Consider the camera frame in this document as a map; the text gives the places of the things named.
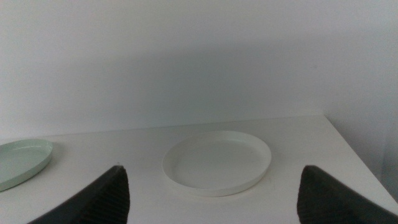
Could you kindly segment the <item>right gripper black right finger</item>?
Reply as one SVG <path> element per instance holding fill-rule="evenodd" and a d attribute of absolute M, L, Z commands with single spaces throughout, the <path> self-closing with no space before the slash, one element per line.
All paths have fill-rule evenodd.
<path fill-rule="evenodd" d="M 303 168 L 297 199 L 300 223 L 397 224 L 397 215 L 317 166 Z"/>

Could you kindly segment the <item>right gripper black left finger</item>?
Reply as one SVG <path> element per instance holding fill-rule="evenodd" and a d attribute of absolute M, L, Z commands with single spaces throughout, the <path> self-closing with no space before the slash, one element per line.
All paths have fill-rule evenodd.
<path fill-rule="evenodd" d="M 126 224 L 129 210 L 127 172 L 123 166 L 113 166 L 83 190 L 31 222 Z"/>

